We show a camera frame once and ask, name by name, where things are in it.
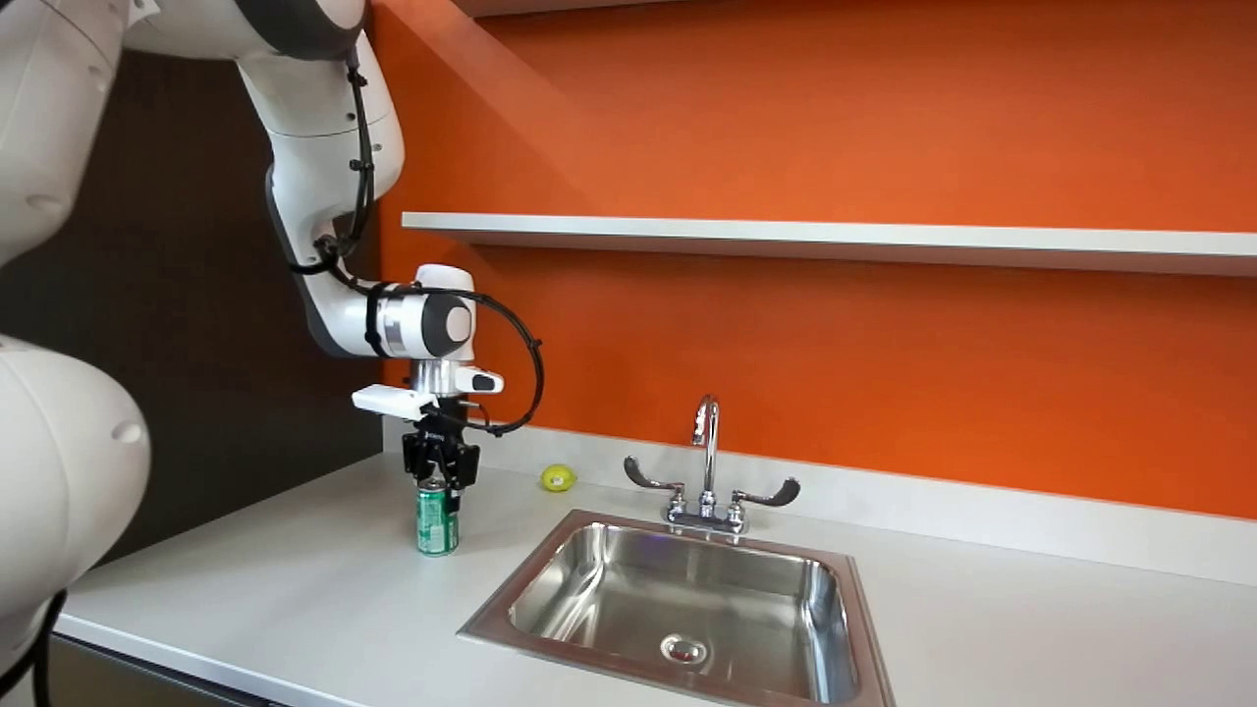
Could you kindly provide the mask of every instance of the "small green object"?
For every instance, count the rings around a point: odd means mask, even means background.
[[[540,468],[540,490],[564,495],[574,487],[577,487],[577,473],[574,468],[564,468],[564,465]]]
[[[415,549],[450,553],[454,547],[458,547],[458,500],[438,475],[426,475],[415,490]]]

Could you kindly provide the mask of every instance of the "faucet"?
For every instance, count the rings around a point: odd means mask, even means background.
[[[654,478],[648,478],[640,473],[640,465],[632,457],[624,457],[624,475],[637,487],[669,490],[662,524],[673,532],[705,532],[705,533],[713,532],[713,533],[730,533],[737,541],[743,532],[747,532],[747,507],[743,502],[784,507],[800,490],[796,478],[784,478],[779,487],[779,495],[730,490],[730,511],[720,513],[720,502],[713,502],[720,402],[713,396],[699,402],[690,445],[704,449],[704,487],[699,487],[699,507],[696,511],[682,500],[682,483],[654,483]]]
[[[699,520],[713,520],[713,449],[720,449],[720,402],[704,396],[696,413],[696,449],[704,449]]]

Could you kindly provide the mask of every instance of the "wall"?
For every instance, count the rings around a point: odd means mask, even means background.
[[[154,430],[112,553],[378,452],[261,214],[265,147],[227,62],[125,55],[72,223],[0,270],[0,329],[94,363]]]
[[[1257,228],[1257,7],[678,0],[470,24],[382,0],[385,266],[540,335],[540,424],[1257,520],[1257,283],[458,246],[430,214]],[[525,382],[502,335],[483,356]]]

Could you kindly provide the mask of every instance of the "black cable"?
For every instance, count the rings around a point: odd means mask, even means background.
[[[31,673],[34,707],[51,707],[51,690],[45,690],[45,646],[51,646],[51,627],[55,627],[62,605],[68,605],[68,592],[55,592],[55,598],[45,600],[31,648],[0,677],[0,698]]]

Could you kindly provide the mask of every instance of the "orange wall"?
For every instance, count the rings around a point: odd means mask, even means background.
[[[1257,283],[458,246],[404,210],[1257,228],[1236,0],[382,0],[385,270],[540,335],[540,424],[1257,520]],[[483,363],[522,389],[502,335]]]

